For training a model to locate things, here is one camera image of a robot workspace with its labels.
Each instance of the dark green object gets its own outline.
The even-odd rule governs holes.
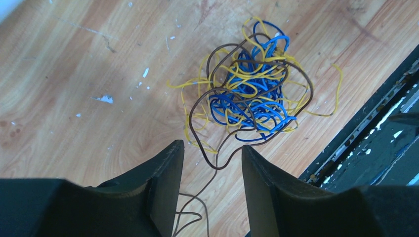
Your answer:
[[[419,187],[360,186],[334,194],[242,152],[252,237],[417,236]]]
[[[97,188],[61,179],[0,179],[0,236],[150,236],[173,230],[183,141]]]

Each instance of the wire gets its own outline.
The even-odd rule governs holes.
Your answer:
[[[245,25],[256,20],[253,25],[253,34],[247,35]],[[256,32],[257,25],[260,25],[262,32]],[[271,38],[265,25],[273,27],[278,33]],[[258,17],[248,19],[242,26],[244,40],[239,43],[229,43],[217,47],[211,54],[205,57],[199,67],[198,77],[188,80],[182,85],[173,86],[170,82],[167,85],[172,88],[181,88],[180,97],[185,113],[185,125],[183,128],[186,140],[193,146],[198,147],[206,163],[215,170],[213,176],[204,187],[195,195],[182,194],[190,197],[177,212],[178,217],[173,236],[177,236],[189,225],[202,220],[202,215],[197,212],[184,212],[184,209],[194,199],[200,201],[205,209],[207,219],[207,236],[209,232],[208,209],[205,203],[198,196],[211,184],[219,170],[225,169],[235,153],[241,150],[238,147],[228,157],[225,164],[218,165],[220,151],[226,141],[234,135],[241,142],[256,142],[250,146],[259,146],[268,143],[280,133],[294,131],[298,127],[297,116],[302,112],[307,112],[316,116],[329,117],[338,109],[338,95],[343,80],[342,70],[332,64],[340,74],[339,83],[336,90],[335,109],[328,115],[317,114],[307,111],[305,108],[313,99],[313,83],[305,73],[302,66],[290,55],[286,53],[290,39],[274,24],[262,21]],[[260,42],[256,37],[264,37],[266,42]],[[284,41],[283,49],[278,45]],[[247,50],[245,44],[252,45],[251,50]],[[206,77],[201,76],[201,71],[206,63]],[[296,70],[305,79],[306,83],[290,80],[291,70]],[[284,90],[284,85],[299,86],[304,89],[301,95],[291,99]],[[198,100],[188,112],[184,99],[184,88],[187,86],[197,87]],[[200,119],[203,125],[195,127],[193,120]],[[221,142],[218,149],[214,149],[207,142],[202,141],[197,131],[204,130],[209,123],[224,126],[228,135]],[[238,137],[240,132],[255,132],[260,137],[245,139]],[[215,154],[215,164],[209,161],[208,155]],[[179,230],[181,215],[195,215],[198,219],[188,222]]]

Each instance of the bundle of wires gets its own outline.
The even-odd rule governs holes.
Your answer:
[[[251,20],[256,20],[256,22],[253,24],[253,34],[248,36],[245,29],[247,23]],[[260,25],[263,32],[256,32],[258,25]],[[265,25],[271,26],[277,31],[273,38],[269,36]],[[250,144],[251,146],[258,146],[269,142],[280,133],[294,131],[298,127],[297,116],[303,111],[312,115],[328,117],[337,110],[338,92],[342,82],[342,71],[339,67],[332,65],[340,72],[334,111],[329,115],[307,111],[305,108],[313,98],[313,84],[302,66],[286,53],[290,45],[290,38],[274,24],[262,21],[258,17],[248,19],[242,26],[242,33],[245,39],[241,43],[224,44],[202,60],[197,78],[190,79],[178,86],[170,85],[168,82],[168,86],[172,88],[181,88],[180,96],[185,112],[184,134],[186,140],[193,146],[200,148],[207,164],[215,170],[210,181],[196,195],[181,194],[191,197],[191,199],[186,202],[180,212],[177,212],[179,216],[173,236],[190,224],[202,219],[199,213],[183,212],[183,210],[194,199],[204,204],[198,198],[198,195],[212,182],[217,171],[227,167],[233,155],[242,148],[237,148],[224,165],[218,166],[219,151],[230,136],[234,135],[241,142],[258,142]],[[258,37],[264,37],[265,42],[262,42]],[[245,43],[252,45],[251,51],[244,47]],[[231,46],[235,48],[228,51],[226,48]],[[213,70],[210,70],[212,59],[215,59],[216,66]],[[224,64],[228,59],[231,59],[231,63],[229,66],[226,66]],[[207,62],[206,77],[201,76],[205,61]],[[290,80],[291,69],[297,70],[304,77],[307,84]],[[222,82],[219,82],[216,80],[217,77],[224,79]],[[287,83],[302,87],[304,89],[303,94],[296,100],[290,99],[287,96],[287,91],[284,90],[284,85]],[[184,88],[193,85],[197,86],[199,99],[188,112],[184,99]],[[202,111],[198,113],[195,112],[195,109],[199,105]],[[192,119],[202,119],[204,123],[200,128],[194,128]],[[201,141],[197,135],[197,131],[204,130],[209,122],[225,126],[228,131],[227,137],[222,141],[218,149],[214,149],[207,142]],[[295,122],[296,126],[289,127],[291,122]],[[189,130],[193,134],[195,141],[190,139]],[[242,131],[256,131],[259,137],[251,139],[240,138],[238,133]],[[216,154],[215,164],[209,161],[207,153]],[[207,208],[205,205],[204,207],[208,218]],[[196,215],[199,218],[178,230],[179,217],[185,214]]]

